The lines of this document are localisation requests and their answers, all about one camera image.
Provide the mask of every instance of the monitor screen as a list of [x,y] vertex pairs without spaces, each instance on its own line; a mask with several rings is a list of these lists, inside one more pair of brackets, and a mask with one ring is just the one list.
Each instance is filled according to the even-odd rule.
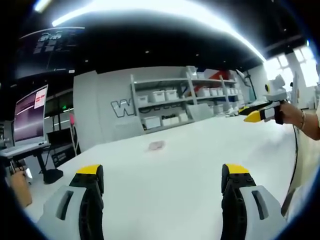
[[44,137],[47,89],[47,85],[41,87],[16,103],[13,130],[15,142]]

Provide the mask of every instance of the desk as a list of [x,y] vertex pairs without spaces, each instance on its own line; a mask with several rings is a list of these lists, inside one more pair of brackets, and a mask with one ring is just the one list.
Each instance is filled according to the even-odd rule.
[[[54,184],[33,184],[33,203],[26,212],[37,221],[45,201],[68,185],[79,168],[102,164],[105,239],[220,239],[223,164],[249,169],[255,183],[281,205],[295,168],[292,125],[243,119],[214,117],[97,145],[62,165],[64,176]],[[148,151],[154,141],[165,141],[164,149]]]

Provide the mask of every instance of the bracelet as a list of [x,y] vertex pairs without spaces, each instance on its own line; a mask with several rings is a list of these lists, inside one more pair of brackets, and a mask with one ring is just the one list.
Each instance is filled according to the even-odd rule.
[[304,111],[302,112],[302,121],[301,121],[301,127],[299,127],[300,130],[303,130],[306,124],[306,113]]

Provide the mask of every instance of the computer monitor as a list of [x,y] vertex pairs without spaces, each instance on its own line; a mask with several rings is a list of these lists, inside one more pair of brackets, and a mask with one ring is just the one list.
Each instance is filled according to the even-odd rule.
[[48,141],[51,145],[65,145],[72,144],[71,129],[61,129],[59,131],[52,131],[47,133]]
[[43,86],[15,104],[13,139],[16,146],[45,141],[44,117],[48,85]]

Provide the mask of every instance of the ceiling light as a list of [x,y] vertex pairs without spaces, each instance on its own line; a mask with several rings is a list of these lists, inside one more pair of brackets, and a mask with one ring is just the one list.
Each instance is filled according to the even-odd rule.
[[34,5],[34,10],[38,13],[42,13],[46,7],[49,5],[51,0],[38,0],[36,4]]
[[136,10],[147,10],[160,12],[162,14],[175,15],[177,17],[183,17],[192,19],[207,25],[215,30],[232,35],[238,39],[244,45],[246,45],[252,52],[254,52],[263,62],[267,60],[265,57],[243,36],[236,32],[228,23],[217,17],[217,14],[209,11],[207,8],[199,5],[195,2],[186,0],[117,0],[117,1],[105,1],[105,0],[94,0],[87,6],[79,8],[75,11],[69,12],[68,14],[54,20],[52,25],[54,27],[78,16],[81,16],[90,12],[98,11],[136,11]]

